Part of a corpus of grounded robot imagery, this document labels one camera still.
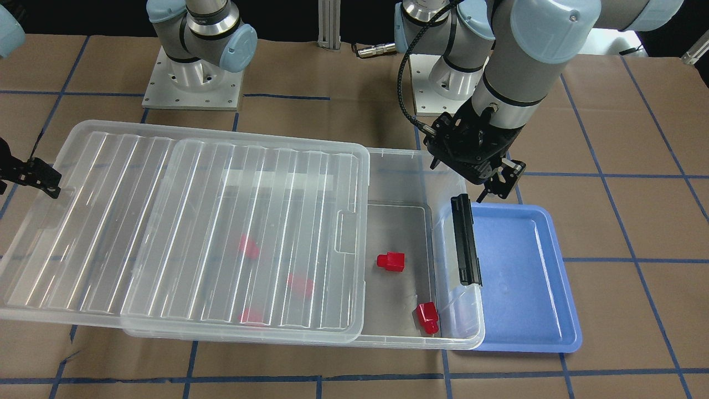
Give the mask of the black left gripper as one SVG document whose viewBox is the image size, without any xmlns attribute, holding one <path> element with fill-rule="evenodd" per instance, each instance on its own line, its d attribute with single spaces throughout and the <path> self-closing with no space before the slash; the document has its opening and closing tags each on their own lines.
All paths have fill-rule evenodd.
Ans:
<svg viewBox="0 0 709 399">
<path fill-rule="evenodd" d="M 521 129 L 493 125 L 500 107 L 494 102 L 476 111 L 470 100 L 451 115 L 443 112 L 424 139 L 433 156 L 430 169 L 441 162 L 474 185 L 484 185 L 476 203 L 489 195 L 506 200 L 526 170 L 526 163 L 508 159 L 507 152 Z"/>
</svg>

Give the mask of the robot arm at lid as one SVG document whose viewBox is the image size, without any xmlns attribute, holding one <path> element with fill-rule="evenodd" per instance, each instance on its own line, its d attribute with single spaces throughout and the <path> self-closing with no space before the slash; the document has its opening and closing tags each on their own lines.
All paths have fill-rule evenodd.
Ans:
<svg viewBox="0 0 709 399">
<path fill-rule="evenodd" d="M 523 124 L 502 121 L 511 102 L 494 91 L 486 78 L 455 114 L 444 112 L 432 125 L 416 119 L 403 101 L 401 81 L 416 45 L 436 25 L 455 28 L 462 20 L 461 11 L 461 1 L 435 7 L 432 16 L 420 21 L 414 38 L 404 41 L 397 75 L 398 104 L 405 118 L 425 134 L 424 145 L 433 156 L 432 168 L 443 163 L 469 182 L 484 185 L 479 202 L 489 194 L 506 198 L 526 169 L 524 162 L 506 157 Z M 237 73 L 255 55 L 256 31 L 243 23 L 231 1 L 218 1 L 214 6 L 205 1 L 149 1 L 147 12 L 168 57 L 176 63 L 216 61 L 219 70 Z"/>
</svg>

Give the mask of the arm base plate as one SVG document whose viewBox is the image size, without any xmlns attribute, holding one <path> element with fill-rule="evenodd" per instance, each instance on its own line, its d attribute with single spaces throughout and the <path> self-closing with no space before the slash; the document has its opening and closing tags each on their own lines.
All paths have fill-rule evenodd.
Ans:
<svg viewBox="0 0 709 399">
<path fill-rule="evenodd" d="M 482 70 L 459 71 L 443 56 L 413 54 L 409 58 L 416 116 L 453 114 L 471 98 Z"/>
<path fill-rule="evenodd" d="M 243 71 L 223 71 L 204 60 L 178 63 L 160 48 L 142 106 L 162 110 L 236 111 L 244 75 Z"/>
</svg>

